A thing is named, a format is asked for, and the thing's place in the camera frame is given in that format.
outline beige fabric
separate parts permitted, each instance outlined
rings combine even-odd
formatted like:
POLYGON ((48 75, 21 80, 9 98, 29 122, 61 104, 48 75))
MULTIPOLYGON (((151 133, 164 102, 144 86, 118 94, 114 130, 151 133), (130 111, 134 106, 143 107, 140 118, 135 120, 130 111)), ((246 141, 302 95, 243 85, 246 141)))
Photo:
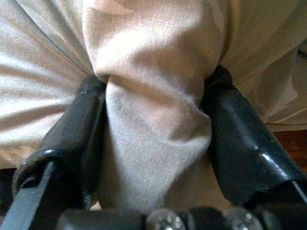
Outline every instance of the beige fabric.
POLYGON ((299 0, 2 0, 0 166, 37 149, 94 74, 107 81, 102 207, 227 207, 202 158, 204 79, 222 64, 265 121, 306 123, 306 81, 291 76, 306 12, 299 0))

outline brown wood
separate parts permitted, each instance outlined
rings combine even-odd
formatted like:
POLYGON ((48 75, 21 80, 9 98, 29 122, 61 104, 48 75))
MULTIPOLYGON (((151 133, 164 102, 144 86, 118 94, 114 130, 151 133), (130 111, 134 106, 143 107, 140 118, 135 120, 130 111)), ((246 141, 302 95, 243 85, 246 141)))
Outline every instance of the brown wood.
POLYGON ((275 132, 274 135, 297 164, 307 171, 307 130, 275 132))

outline black plastic part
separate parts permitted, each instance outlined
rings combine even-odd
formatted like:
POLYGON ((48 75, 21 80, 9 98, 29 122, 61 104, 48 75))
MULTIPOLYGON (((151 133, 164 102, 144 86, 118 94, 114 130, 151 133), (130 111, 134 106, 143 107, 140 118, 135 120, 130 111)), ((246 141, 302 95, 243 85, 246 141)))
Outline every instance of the black plastic part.
POLYGON ((66 210, 57 230, 142 230, 144 216, 134 210, 66 210))
POLYGON ((307 204, 307 191, 304 183, 287 181, 265 192, 258 192, 245 203, 246 208, 254 208, 261 204, 307 204))
POLYGON ((227 200, 244 205, 257 193, 285 182, 306 183, 306 174, 218 66, 205 82, 201 107, 212 121, 209 155, 227 200))
POLYGON ((12 180, 15 171, 15 168, 0 170, 0 215, 4 215, 13 202, 12 180))
POLYGON ((103 145, 106 85, 88 77, 80 85, 72 105, 46 134, 40 149, 16 171, 13 191, 17 194, 31 176, 39 177, 50 161, 59 162, 74 181, 71 193, 79 193, 79 207, 90 208, 97 186, 103 145))
POLYGON ((304 204, 262 205, 253 214, 265 230, 307 229, 307 205, 304 204))
POLYGON ((190 208, 179 215, 188 230, 227 230, 222 214, 211 207, 190 208))

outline light linen fabric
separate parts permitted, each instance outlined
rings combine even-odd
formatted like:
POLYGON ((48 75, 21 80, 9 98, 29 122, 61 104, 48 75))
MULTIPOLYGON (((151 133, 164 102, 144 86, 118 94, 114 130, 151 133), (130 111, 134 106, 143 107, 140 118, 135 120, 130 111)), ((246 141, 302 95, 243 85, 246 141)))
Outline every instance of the light linen fabric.
POLYGON ((203 82, 222 64, 264 121, 307 123, 307 74, 292 74, 306 37, 304 0, 1 0, 0 167, 35 151, 96 75, 107 82, 102 207, 224 209, 203 82))

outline black metal bar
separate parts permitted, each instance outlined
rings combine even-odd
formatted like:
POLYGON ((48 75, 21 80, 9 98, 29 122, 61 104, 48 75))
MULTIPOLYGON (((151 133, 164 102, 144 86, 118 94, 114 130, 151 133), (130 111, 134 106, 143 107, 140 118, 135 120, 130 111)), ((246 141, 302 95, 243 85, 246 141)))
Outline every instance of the black metal bar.
POLYGON ((29 230, 55 169, 55 163, 46 166, 37 186, 22 187, 11 205, 0 230, 29 230))
POLYGON ((307 197, 306 193, 302 189, 302 187, 296 182, 296 181, 291 181, 292 185, 295 187, 297 193, 301 196, 301 199, 305 204, 307 204, 307 197))

